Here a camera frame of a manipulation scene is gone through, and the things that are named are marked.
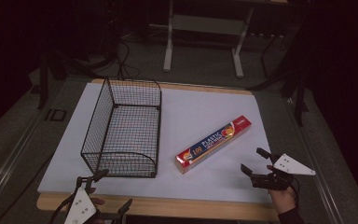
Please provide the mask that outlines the person's right hand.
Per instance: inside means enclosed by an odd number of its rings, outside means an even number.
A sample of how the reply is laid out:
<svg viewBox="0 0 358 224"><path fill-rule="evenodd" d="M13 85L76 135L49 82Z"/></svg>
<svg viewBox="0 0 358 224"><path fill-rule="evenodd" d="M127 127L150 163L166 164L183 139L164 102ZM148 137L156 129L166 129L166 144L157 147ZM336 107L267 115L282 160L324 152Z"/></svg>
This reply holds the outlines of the person's right hand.
<svg viewBox="0 0 358 224"><path fill-rule="evenodd" d="M273 206L279 215L296 208L296 193L288 187L286 190L268 190Z"/></svg>

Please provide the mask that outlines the black stand legs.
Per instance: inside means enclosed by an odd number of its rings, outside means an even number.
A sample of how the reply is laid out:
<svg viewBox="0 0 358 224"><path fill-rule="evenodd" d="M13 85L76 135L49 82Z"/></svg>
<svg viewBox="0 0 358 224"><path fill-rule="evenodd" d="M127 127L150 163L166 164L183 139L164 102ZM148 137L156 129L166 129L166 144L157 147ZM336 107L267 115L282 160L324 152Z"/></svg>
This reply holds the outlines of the black stand legs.
<svg viewBox="0 0 358 224"><path fill-rule="evenodd" d="M39 64L39 85L37 93L39 94L38 109L42 109L48 101L48 72L51 72L54 78L58 80L66 79L66 72L62 61L64 54L56 49L45 50L40 55Z"/></svg>
<svg viewBox="0 0 358 224"><path fill-rule="evenodd" d="M307 76L304 53L302 53L302 39L303 35L298 31L282 56L279 65L268 79L255 86L247 87L248 91L261 91L272 84L284 81L280 95L289 99L296 93L294 118L300 127L303 126L302 111Z"/></svg>

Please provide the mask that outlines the black rectangular floor bracket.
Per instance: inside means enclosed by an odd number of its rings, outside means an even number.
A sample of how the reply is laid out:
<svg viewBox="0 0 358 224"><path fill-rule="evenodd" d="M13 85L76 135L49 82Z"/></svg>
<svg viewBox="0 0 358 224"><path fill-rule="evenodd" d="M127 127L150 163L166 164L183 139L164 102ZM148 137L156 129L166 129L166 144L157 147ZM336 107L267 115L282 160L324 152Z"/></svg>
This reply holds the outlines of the black rectangular floor bracket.
<svg viewBox="0 0 358 224"><path fill-rule="evenodd" d="M50 109L45 116L45 121L64 121L67 115L66 110Z"/></svg>

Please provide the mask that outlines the white table mat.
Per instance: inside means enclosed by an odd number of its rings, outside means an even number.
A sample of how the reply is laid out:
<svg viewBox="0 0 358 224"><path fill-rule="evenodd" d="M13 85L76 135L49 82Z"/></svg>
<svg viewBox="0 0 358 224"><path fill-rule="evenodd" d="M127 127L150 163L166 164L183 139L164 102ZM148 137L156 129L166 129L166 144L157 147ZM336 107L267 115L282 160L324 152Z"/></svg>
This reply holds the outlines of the white table mat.
<svg viewBox="0 0 358 224"><path fill-rule="evenodd" d="M101 86L88 84L38 187L41 193L71 192L79 176L90 176L80 156ZM239 116L250 129L185 174L174 164L176 154ZM269 161L255 150L269 149L256 99L251 95L207 91L162 90L158 174L155 178L105 177L95 184L105 195L207 201L269 203L264 189L252 186L241 165L264 174Z"/></svg>

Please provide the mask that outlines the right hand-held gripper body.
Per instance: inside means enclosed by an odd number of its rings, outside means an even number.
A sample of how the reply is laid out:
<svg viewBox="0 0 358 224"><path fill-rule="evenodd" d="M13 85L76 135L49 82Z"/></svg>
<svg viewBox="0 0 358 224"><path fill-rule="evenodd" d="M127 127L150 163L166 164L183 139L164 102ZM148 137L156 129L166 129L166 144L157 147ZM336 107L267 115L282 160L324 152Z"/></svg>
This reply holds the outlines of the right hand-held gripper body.
<svg viewBox="0 0 358 224"><path fill-rule="evenodd" d="M250 177L254 188L286 190L291 185L294 175L316 175L314 170L287 154L271 154L269 159L272 163L270 174L257 175L253 173L253 176Z"/></svg>

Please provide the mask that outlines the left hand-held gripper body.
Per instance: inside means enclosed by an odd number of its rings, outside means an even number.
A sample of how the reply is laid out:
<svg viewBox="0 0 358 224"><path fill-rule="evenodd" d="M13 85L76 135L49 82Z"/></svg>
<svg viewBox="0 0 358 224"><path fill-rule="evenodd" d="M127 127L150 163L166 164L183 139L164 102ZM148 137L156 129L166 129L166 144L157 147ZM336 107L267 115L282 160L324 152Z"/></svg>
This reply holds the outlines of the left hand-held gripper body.
<svg viewBox="0 0 358 224"><path fill-rule="evenodd" d="M79 177L76 190L71 195L70 206L64 224L86 224L91 217L104 220L104 224L120 224L120 215L103 213L91 201L95 188L87 188L87 177Z"/></svg>

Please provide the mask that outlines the red and blue wrap box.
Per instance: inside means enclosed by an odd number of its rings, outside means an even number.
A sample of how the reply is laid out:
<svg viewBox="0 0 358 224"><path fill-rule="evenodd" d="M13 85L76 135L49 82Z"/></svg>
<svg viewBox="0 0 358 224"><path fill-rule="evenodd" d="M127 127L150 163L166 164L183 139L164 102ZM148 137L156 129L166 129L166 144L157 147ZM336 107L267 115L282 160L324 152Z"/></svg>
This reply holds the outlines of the red and blue wrap box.
<svg viewBox="0 0 358 224"><path fill-rule="evenodd" d="M234 139L246 133L252 122L245 116L239 116L230 123L205 136L191 147L175 156L175 165L181 174L185 174Z"/></svg>

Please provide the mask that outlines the white metal stand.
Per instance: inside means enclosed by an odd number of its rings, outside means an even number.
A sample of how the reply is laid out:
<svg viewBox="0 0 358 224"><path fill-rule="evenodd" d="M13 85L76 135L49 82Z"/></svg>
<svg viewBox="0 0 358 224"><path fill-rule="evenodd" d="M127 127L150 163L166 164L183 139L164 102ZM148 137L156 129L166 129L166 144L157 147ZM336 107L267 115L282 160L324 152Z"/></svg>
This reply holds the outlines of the white metal stand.
<svg viewBox="0 0 358 224"><path fill-rule="evenodd" d="M231 55L237 78L243 78L244 73L242 70L240 53L255 8L250 7L246 10L244 20L229 20L176 14L173 11L173 6L174 0L169 0L168 38L163 70L165 72L170 72L172 68L172 34L174 30L236 35L239 38L239 41L238 44L231 49Z"/></svg>

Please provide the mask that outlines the black wire basket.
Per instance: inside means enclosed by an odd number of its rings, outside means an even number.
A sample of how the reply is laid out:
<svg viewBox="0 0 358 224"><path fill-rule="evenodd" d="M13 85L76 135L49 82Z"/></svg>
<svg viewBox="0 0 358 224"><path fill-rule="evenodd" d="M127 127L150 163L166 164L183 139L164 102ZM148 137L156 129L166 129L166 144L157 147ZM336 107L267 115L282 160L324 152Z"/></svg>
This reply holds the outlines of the black wire basket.
<svg viewBox="0 0 358 224"><path fill-rule="evenodd" d="M154 178L162 91L151 80L103 81L80 155L95 174Z"/></svg>

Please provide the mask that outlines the person's left hand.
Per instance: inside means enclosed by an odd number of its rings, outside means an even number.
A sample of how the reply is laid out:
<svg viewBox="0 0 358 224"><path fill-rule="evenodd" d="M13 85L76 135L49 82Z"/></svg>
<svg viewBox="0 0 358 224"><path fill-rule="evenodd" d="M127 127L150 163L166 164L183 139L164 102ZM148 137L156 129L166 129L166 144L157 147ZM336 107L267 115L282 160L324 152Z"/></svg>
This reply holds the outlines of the person's left hand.
<svg viewBox="0 0 358 224"><path fill-rule="evenodd" d="M90 199L96 207L105 204L105 200L103 199L93 197L91 197ZM86 224L104 224L104 220L96 217L91 217Z"/></svg>

